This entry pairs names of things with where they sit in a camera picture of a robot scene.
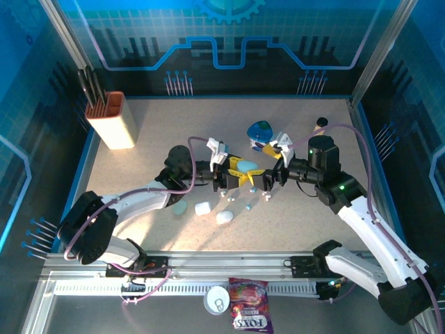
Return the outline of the light blue earbud case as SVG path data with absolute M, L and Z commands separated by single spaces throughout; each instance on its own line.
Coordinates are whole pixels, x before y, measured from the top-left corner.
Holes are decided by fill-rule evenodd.
M 241 160 L 237 162 L 236 169 L 240 173 L 247 173 L 251 170 L 257 170 L 259 167 L 255 162 Z

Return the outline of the yogurt cup blue lid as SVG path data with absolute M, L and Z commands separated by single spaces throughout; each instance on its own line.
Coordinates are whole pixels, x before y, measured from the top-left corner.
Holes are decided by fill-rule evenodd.
M 273 137 L 273 130 L 266 120 L 260 120 L 248 128 L 247 135 L 250 139 L 251 148 L 257 152 L 261 152 Z

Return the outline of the beige knife block orange top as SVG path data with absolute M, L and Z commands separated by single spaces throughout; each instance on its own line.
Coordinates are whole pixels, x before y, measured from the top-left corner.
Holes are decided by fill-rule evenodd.
M 138 138 L 138 128 L 124 93 L 107 92 L 105 102 L 88 102 L 86 120 L 110 150 L 133 148 Z

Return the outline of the white pull-tab can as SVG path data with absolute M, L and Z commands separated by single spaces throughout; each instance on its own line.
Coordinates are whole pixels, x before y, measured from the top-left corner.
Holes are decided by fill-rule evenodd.
M 212 287 L 204 295 L 203 303 L 204 308 L 211 315 L 222 315 L 229 308 L 229 293 L 225 287 Z

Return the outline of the purple candy bag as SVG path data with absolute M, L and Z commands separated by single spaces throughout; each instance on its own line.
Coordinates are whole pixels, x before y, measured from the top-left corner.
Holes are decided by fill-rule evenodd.
M 274 334 L 267 288 L 268 282 L 263 280 L 229 279 L 229 307 L 235 330 Z

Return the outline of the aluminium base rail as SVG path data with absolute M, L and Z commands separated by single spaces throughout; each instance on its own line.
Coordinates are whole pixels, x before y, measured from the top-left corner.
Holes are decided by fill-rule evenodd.
M 312 251 L 153 251 L 152 257 L 164 256 L 172 274 L 183 280 L 224 280 L 228 277 L 260 280 L 291 280 L 292 257 L 311 257 Z M 90 278 L 105 276 L 108 265 L 96 261 L 82 265 L 67 261 L 60 253 L 50 254 L 43 264 L 42 279 Z

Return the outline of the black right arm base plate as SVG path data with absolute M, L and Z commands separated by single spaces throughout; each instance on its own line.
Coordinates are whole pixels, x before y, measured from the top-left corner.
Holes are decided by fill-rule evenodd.
M 330 271 L 327 264 L 316 256 L 293 256 L 290 258 L 293 278 L 340 278 L 341 275 Z

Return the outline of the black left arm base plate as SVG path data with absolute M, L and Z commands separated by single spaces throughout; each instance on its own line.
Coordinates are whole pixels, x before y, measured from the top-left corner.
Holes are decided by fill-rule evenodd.
M 138 260 L 124 271 L 119 268 L 107 265 L 105 276 L 107 278 L 123 278 L 129 275 L 130 278 L 164 278 L 167 274 L 168 257 L 166 256 L 147 256 L 145 259 Z M 145 274 L 131 274 L 126 271 L 146 272 Z

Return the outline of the aluminium frame post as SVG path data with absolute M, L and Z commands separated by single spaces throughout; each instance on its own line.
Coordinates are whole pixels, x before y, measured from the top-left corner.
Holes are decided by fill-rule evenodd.
M 79 83 L 77 71 L 79 69 L 84 71 L 86 66 L 90 65 L 90 61 L 74 35 L 73 30 L 70 28 L 67 18 L 63 14 L 63 11 L 58 4 L 58 0 L 38 1 L 43 7 L 49 21 L 51 22 L 51 25 L 55 29 L 63 44 L 63 54 L 65 56 L 69 56 L 68 67 L 64 66 L 59 61 L 56 62 L 58 71 L 60 74 L 64 75 L 67 84 L 71 84 L 72 86 L 75 84 L 76 87 L 83 93 L 81 84 Z
M 361 102 L 417 3 L 418 0 L 400 0 L 352 92 L 350 105 L 353 109 Z

